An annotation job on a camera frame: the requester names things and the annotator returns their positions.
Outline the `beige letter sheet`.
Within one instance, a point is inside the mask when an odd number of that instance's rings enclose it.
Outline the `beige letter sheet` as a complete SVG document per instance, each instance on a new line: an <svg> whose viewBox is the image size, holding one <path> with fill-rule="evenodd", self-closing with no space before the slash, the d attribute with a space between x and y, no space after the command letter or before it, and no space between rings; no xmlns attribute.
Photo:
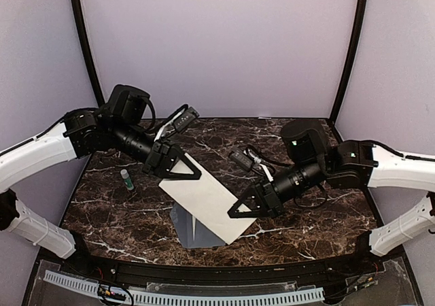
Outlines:
<svg viewBox="0 0 435 306"><path fill-rule="evenodd" d="M238 198L189 154L186 157L201 171L201 177L198 180L163 179L159 186L213 234L227 244L233 243L256 219L230 218L228 211Z"/></svg>

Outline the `grey paper envelope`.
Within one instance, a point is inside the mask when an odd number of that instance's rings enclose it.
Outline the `grey paper envelope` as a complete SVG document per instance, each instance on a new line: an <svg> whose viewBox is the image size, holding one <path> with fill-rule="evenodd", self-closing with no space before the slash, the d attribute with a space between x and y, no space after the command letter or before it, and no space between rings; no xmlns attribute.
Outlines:
<svg viewBox="0 0 435 306"><path fill-rule="evenodd" d="M174 203L170 211L170 217L183 248L214 248L226 245L222 239L180 204Z"/></svg>

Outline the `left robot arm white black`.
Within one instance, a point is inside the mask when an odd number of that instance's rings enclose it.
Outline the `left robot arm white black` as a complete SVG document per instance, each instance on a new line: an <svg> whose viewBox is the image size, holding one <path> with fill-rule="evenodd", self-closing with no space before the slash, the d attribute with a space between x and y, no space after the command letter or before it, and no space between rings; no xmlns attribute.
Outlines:
<svg viewBox="0 0 435 306"><path fill-rule="evenodd" d="M150 94L118 84L108 102L98 108L66 113L44 132L1 152L1 230L15 233L59 258L68 259L81 276L96 270L82 238L31 211L11 189L14 184L54 165L81 159L95 152L120 151L143 164L148 175L168 180L199 180L201 170L183 150L165 136L171 127L183 133L199 117L187 104L162 124L153 120L140 126L145 109L155 115Z"/></svg>

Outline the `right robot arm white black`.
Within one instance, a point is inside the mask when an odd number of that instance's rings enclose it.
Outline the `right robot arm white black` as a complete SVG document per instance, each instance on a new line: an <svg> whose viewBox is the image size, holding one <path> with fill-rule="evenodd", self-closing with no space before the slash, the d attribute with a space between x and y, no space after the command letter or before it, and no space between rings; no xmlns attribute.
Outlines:
<svg viewBox="0 0 435 306"><path fill-rule="evenodd" d="M399 187L425 190L427 194L390 223L358 237L347 269L360 275L373 263L434 225L434 157L399 152L373 140L347 140L331 146L322 126L311 119L285 124L280 132L292 166L275 175L266 174L228 210L231 218L276 218L284 203L308 189L327 182L332 188L363 189Z"/></svg>

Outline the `green white glue stick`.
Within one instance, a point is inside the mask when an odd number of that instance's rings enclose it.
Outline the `green white glue stick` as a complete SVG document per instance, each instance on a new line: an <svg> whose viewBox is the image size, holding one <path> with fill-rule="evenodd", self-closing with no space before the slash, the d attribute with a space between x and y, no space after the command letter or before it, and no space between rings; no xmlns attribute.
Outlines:
<svg viewBox="0 0 435 306"><path fill-rule="evenodd" d="M126 189L127 189L128 191L132 191L132 190L134 190L135 187L134 187L134 185L133 185L133 182L132 182L132 180L131 180L131 177L130 177L128 171L127 171L126 169L123 169L123 170L120 171L120 175L121 175L121 177L122 177L122 179L123 179L123 181L124 181L124 184L125 184L125 186L126 186Z"/></svg>

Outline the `black right frame post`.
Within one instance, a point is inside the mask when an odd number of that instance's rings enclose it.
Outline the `black right frame post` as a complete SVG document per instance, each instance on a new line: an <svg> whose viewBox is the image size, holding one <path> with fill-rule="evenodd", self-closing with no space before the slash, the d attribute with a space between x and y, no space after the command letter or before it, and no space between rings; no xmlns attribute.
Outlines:
<svg viewBox="0 0 435 306"><path fill-rule="evenodd" d="M362 26L364 22L365 11L366 11L366 4L367 4L367 0L357 0L356 2L353 26L351 30L345 62L343 65L343 71L341 74L340 81L338 83L336 96L329 116L329 121L333 126L336 124L336 121L338 120L338 116L343 106L343 101L350 81L353 64L358 51L360 35L362 32Z"/></svg>

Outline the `black frame post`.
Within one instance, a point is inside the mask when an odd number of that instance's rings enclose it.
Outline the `black frame post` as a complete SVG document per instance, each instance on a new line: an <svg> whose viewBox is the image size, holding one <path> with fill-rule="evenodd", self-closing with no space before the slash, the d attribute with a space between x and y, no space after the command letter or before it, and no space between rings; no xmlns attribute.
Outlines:
<svg viewBox="0 0 435 306"><path fill-rule="evenodd" d="M75 22L75 27L77 31L77 36L80 43L80 48L82 51L82 56L86 66L86 71L88 78L90 80L91 88L97 102L98 106L102 106L105 103L105 98L103 96L103 91L99 82L97 69L94 64L94 59L90 47L90 42L88 38L88 33L86 30L86 23L84 18L84 8L82 6L81 0L70 0L71 7L73 11L73 17Z"/></svg>
<svg viewBox="0 0 435 306"><path fill-rule="evenodd" d="M366 4L367 4L367 0L357 0L356 2L353 26L351 30L345 62L343 65L343 71L341 74L340 81L338 83L336 96L329 116L329 121L333 126L336 124L336 121L338 120L338 116L343 106L343 101L350 81L353 64L358 51L360 35L362 32L362 26L364 22L365 11L366 11Z"/></svg>

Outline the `black left frame post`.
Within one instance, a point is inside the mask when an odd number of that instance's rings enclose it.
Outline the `black left frame post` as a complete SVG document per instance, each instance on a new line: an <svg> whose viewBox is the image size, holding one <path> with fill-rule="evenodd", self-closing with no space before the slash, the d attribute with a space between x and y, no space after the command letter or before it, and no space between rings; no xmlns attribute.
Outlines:
<svg viewBox="0 0 435 306"><path fill-rule="evenodd" d="M84 18L84 8L82 6L81 0L70 0L71 7L73 11L73 17L75 22L75 27L77 31L77 36L80 43L80 48L82 51L82 56L86 66L86 71L88 78L90 80L91 88L97 102L98 106L102 106L105 103L105 98L103 96L103 91L99 82L97 69L94 64L94 59L90 47L90 42L88 38L88 33L86 30L86 23Z"/></svg>

